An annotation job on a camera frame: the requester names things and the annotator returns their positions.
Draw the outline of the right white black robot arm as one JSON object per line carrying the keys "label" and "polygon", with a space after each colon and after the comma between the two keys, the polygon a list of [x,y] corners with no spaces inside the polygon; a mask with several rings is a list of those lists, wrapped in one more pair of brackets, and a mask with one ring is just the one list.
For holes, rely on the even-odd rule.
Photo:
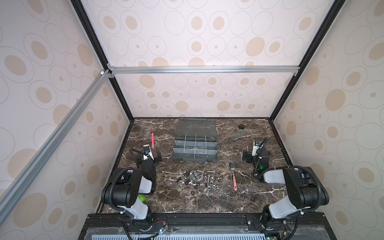
{"label": "right white black robot arm", "polygon": [[244,151],[242,160],[253,166],[253,177],[261,183],[286,186],[287,196],[264,207],[261,222],[281,220],[315,212],[330,201],[330,196],[310,167],[270,167],[269,138],[254,141],[250,152]]}

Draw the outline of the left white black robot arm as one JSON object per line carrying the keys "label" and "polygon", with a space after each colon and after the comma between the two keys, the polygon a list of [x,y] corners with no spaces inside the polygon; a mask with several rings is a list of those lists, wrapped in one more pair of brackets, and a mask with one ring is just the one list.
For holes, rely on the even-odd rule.
{"label": "left white black robot arm", "polygon": [[162,161],[161,152],[154,156],[151,146],[143,150],[130,149],[136,168],[117,168],[103,188],[102,204],[136,221],[152,221],[152,212],[140,195],[152,195],[157,186],[157,165]]}

